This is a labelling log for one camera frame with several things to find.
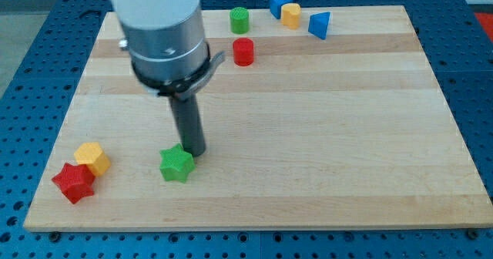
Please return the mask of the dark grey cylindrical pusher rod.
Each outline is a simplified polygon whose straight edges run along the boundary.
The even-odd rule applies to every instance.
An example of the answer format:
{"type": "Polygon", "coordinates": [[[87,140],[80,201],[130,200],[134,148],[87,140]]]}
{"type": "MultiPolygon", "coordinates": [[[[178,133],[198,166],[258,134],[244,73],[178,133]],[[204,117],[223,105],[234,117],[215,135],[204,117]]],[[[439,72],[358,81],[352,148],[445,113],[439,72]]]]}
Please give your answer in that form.
{"type": "Polygon", "coordinates": [[[183,149],[192,156],[201,156],[206,150],[206,141],[196,96],[185,100],[172,97],[169,104],[183,149]]]}

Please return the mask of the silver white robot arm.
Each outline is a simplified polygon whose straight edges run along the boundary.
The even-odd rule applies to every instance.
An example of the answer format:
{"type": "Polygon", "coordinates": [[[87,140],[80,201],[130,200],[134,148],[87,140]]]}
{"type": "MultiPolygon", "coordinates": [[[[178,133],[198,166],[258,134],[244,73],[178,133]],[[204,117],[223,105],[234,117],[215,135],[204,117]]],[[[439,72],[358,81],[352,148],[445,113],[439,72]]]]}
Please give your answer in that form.
{"type": "Polygon", "coordinates": [[[225,55],[211,54],[201,0],[111,0],[136,78],[169,99],[183,149],[206,150],[196,94],[225,55]]]}

